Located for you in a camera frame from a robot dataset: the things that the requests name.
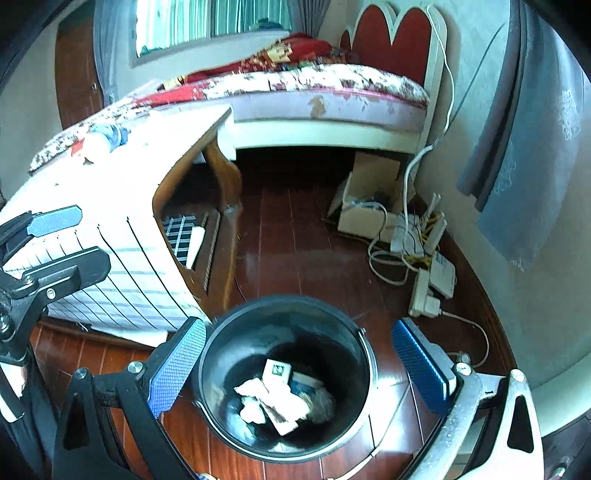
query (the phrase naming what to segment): red blanket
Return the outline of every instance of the red blanket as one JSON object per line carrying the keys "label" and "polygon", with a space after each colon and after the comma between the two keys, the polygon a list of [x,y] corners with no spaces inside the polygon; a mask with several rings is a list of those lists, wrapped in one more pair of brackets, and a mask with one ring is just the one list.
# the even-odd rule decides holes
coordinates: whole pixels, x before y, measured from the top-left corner
{"label": "red blanket", "polygon": [[166,82],[159,90],[170,90],[186,83],[228,73],[277,72],[315,61],[319,61],[319,63],[346,63],[344,53],[331,56],[331,52],[332,47],[328,42],[303,33],[295,33],[277,40],[247,59],[213,69],[189,73]]}

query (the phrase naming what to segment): cardboard box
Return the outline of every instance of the cardboard box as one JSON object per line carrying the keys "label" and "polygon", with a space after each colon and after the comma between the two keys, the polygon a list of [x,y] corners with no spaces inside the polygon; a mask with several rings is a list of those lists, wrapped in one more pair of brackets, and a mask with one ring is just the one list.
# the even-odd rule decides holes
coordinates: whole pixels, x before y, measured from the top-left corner
{"label": "cardboard box", "polygon": [[[394,214],[401,212],[402,188],[404,175],[398,170],[400,162],[390,158],[378,157],[368,153],[357,152],[353,171],[337,189],[328,216],[340,207],[339,232],[374,239],[383,222],[384,211],[370,207],[355,205],[355,202],[367,201],[379,193],[392,199],[388,211],[386,227],[380,234],[380,241],[390,243],[394,229]],[[414,197],[412,181],[408,182],[408,201]]]}

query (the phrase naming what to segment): red headboard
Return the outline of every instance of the red headboard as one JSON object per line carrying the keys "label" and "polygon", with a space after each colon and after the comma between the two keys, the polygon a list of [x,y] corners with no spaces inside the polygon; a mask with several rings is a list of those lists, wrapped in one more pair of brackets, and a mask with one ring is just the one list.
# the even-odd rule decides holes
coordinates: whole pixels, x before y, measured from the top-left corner
{"label": "red headboard", "polygon": [[363,65],[404,75],[425,86],[431,45],[429,19],[418,7],[396,20],[390,12],[393,13],[389,5],[368,6],[357,22],[352,45],[350,34],[345,31],[340,46],[356,53]]}

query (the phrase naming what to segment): screw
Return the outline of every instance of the screw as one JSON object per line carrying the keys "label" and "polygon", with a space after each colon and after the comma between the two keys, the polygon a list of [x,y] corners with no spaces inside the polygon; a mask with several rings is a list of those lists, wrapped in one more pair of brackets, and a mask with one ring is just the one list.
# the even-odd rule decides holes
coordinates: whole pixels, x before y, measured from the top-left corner
{"label": "screw", "polygon": [[0,333],[7,332],[12,325],[10,316],[6,313],[0,315]]}
{"label": "screw", "polygon": [[467,377],[472,373],[472,367],[470,367],[468,364],[460,362],[456,365],[456,372]]}
{"label": "screw", "polygon": [[554,470],[554,472],[552,472],[552,476],[550,478],[562,478],[565,473],[566,473],[566,468],[564,468],[561,465],[558,468],[556,468],[556,470]]}
{"label": "screw", "polygon": [[88,373],[88,370],[86,368],[84,368],[84,367],[79,368],[78,370],[76,370],[74,372],[74,378],[77,380],[82,380],[86,376],[87,373]]}
{"label": "screw", "polygon": [[521,370],[517,370],[516,368],[514,370],[511,370],[511,376],[514,380],[517,380],[518,382],[523,382],[525,380],[524,373]]}
{"label": "screw", "polygon": [[134,360],[127,366],[127,371],[132,374],[138,374],[144,368],[144,364],[139,360]]}

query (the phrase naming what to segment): wooden floor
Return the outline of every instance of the wooden floor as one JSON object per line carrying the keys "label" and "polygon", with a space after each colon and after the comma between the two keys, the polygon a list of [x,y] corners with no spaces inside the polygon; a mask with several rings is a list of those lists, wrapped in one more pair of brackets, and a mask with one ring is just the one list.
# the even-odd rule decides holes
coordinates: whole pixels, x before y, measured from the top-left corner
{"label": "wooden floor", "polygon": [[[395,479],[408,465],[413,452],[428,438],[436,417],[427,411],[411,389],[391,427],[392,412],[408,385],[407,373],[390,341],[394,320],[407,314],[412,284],[391,287],[369,270],[366,245],[343,238],[322,221],[335,188],[352,165],[352,158],[336,149],[270,150],[261,159],[256,151],[238,164],[243,172],[244,214],[236,265],[236,279],[247,299],[276,293],[296,293],[324,300],[366,328],[379,368],[378,399],[359,433],[340,450],[320,460],[295,465],[274,465],[242,456],[226,447],[207,428],[190,399],[177,400],[164,415],[164,427],[196,472],[210,472],[221,480],[320,480],[337,477],[363,460],[384,439],[384,449],[354,478]],[[401,275],[402,271],[389,274]],[[462,285],[455,301],[444,302],[448,311],[463,311]],[[235,305],[243,302],[238,289]],[[463,350],[473,361],[484,353],[478,330],[452,319],[417,322],[428,338],[446,351]],[[41,371],[58,403],[63,401],[71,373],[88,367],[93,374],[122,370],[149,351],[112,346],[65,335],[48,327],[36,329],[32,342]],[[495,351],[480,369],[496,372]],[[142,478],[149,478],[121,412],[116,425],[130,463]]]}

